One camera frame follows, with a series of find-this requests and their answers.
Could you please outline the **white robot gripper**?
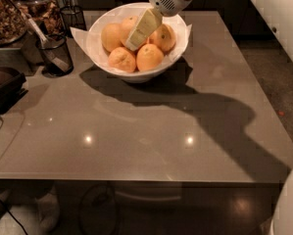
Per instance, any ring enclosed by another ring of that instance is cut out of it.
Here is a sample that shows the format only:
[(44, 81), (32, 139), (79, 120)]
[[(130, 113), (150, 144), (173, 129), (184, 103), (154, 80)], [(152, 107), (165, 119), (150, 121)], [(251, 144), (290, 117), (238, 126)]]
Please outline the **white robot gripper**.
[(191, 1), (149, 0), (154, 8), (147, 8), (140, 14), (124, 46), (131, 51), (139, 49), (147, 38), (162, 24), (163, 16), (175, 16), (185, 9)]

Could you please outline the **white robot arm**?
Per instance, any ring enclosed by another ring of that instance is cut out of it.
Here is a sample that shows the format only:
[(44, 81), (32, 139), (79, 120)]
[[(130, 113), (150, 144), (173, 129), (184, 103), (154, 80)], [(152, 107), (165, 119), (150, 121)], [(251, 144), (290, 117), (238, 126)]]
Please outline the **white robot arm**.
[[(193, 0), (149, 0), (150, 4), (138, 17), (124, 46), (137, 50), (162, 23), (173, 17)], [(251, 0), (293, 63), (293, 0)]]

